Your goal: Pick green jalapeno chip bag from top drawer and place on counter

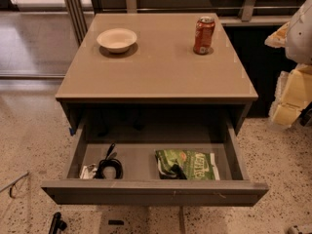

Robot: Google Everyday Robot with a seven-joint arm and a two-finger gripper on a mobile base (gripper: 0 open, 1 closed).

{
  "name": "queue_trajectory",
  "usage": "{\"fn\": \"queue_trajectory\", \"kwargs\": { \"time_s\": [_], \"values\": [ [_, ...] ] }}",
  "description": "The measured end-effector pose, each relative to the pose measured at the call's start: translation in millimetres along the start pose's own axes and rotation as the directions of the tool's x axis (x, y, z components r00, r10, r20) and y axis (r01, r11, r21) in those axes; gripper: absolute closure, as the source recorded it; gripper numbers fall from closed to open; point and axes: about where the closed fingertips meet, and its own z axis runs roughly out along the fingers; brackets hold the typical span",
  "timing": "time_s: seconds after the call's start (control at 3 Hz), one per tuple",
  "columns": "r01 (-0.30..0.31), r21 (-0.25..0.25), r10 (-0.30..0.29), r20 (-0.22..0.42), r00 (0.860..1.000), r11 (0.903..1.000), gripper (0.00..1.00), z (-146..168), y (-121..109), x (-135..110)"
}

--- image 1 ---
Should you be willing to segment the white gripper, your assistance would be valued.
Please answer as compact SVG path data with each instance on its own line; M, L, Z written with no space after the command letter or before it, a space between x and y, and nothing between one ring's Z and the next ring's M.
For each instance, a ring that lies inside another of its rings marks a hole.
M271 48L284 48L289 23L286 22L269 35L264 44ZM312 102L312 65L298 64L291 73L282 71L278 77L275 99L269 110L273 125L289 128L302 109Z

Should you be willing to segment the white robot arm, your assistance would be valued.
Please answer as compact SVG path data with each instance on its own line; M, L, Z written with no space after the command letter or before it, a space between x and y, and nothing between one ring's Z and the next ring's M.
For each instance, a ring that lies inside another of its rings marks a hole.
M312 102L312 0L306 0L264 44L284 48L286 58L296 63L291 72L281 72L269 110L270 123L286 129Z

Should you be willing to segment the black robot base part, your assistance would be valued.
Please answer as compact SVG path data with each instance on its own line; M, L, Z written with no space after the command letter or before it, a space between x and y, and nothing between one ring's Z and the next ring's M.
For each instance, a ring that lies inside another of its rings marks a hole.
M49 234L61 234L67 228L67 223L61 219L61 213L56 212L53 216Z

